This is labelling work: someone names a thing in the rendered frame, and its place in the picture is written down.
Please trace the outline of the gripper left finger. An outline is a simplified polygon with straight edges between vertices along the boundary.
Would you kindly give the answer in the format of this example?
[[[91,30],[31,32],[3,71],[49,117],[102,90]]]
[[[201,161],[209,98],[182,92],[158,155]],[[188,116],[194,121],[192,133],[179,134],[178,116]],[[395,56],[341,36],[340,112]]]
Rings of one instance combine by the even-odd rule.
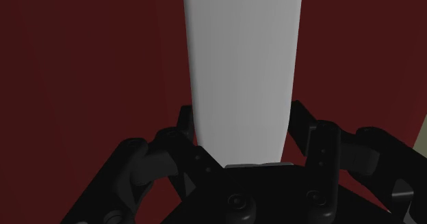
[[[161,224],[223,224],[223,168],[193,135],[193,110],[183,105],[176,126],[159,130],[152,142],[122,141],[60,224],[136,224],[143,198],[163,177],[181,202]]]

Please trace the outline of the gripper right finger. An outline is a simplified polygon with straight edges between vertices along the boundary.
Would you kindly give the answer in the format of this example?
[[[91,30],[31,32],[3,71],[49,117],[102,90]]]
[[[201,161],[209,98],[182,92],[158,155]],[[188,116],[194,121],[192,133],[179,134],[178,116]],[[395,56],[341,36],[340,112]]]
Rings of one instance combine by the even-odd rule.
[[[427,224],[427,158],[377,127],[351,134],[291,104],[304,166],[289,177],[291,224]]]

